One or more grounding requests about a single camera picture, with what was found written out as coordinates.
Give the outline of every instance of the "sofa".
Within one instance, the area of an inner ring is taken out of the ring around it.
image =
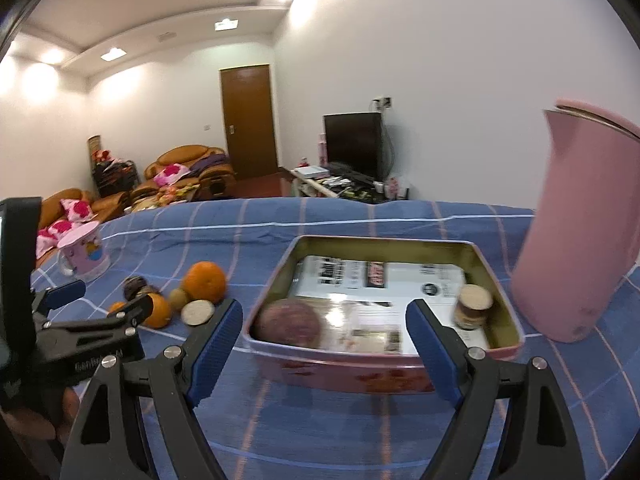
[[[129,193],[120,192],[107,196],[105,198],[99,198],[94,200],[88,191],[82,191],[75,187],[65,189],[50,196],[42,201],[42,209],[40,210],[40,222],[38,229],[46,229],[54,222],[65,218],[65,210],[60,203],[60,200],[70,198],[73,200],[84,200],[91,205],[92,211],[95,213],[93,220],[100,223],[108,222],[114,218],[118,218],[124,214],[124,209],[129,205]],[[52,254],[55,254],[56,249],[44,254],[43,257],[36,261],[36,268],[40,267]]]
[[[158,173],[171,164],[182,164],[190,168],[194,163],[213,154],[224,154],[222,148],[203,146],[201,144],[187,144],[178,146],[166,153],[146,167],[144,176],[146,182],[136,186],[131,192],[132,201],[143,196],[158,192],[159,186],[153,181]],[[204,170],[198,177],[180,179],[174,186],[185,187],[200,184],[198,200],[211,200],[231,196],[236,186],[236,177],[231,164],[217,164]]]

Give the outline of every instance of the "blue plaid bedsheet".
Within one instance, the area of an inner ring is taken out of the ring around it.
[[[84,298],[50,318],[103,317],[122,299],[122,283],[132,274],[169,292],[199,260],[225,269],[229,296],[248,314],[287,247],[303,234],[469,240],[509,293],[532,216],[529,209],[485,204],[370,206],[308,198],[199,202],[140,212],[101,226],[111,267],[87,286]],[[55,258],[32,279],[36,290],[69,280]],[[581,342],[555,343],[522,323],[527,339],[518,360],[540,355],[550,363],[570,407],[587,478],[604,478],[640,428],[640,270],[634,267],[622,278],[596,330]],[[179,319],[164,330],[140,332],[148,356],[187,335]],[[162,479],[175,478],[152,403],[145,399],[143,409],[158,472]],[[260,376],[250,350],[238,341],[196,414],[230,479],[390,480],[420,477],[452,410],[436,394],[344,394],[273,383]],[[500,400],[475,478],[485,478],[491,467],[505,414]]]

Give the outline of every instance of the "pink pitcher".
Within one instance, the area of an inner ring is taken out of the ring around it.
[[[58,266],[62,274],[90,282],[107,270],[110,260],[100,240],[99,226],[99,222],[87,222],[60,238]]]
[[[584,338],[638,256],[640,128],[602,108],[546,110],[552,149],[513,272],[521,313],[544,335]]]

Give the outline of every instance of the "cartoon print mug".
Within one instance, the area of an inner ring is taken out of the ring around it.
[[[99,226],[99,222],[87,222],[60,238],[58,266],[62,274],[90,282],[109,268],[110,260],[102,246]]]

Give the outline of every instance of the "wooden door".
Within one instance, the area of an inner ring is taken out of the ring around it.
[[[220,71],[226,145],[236,179],[278,172],[269,65]]]

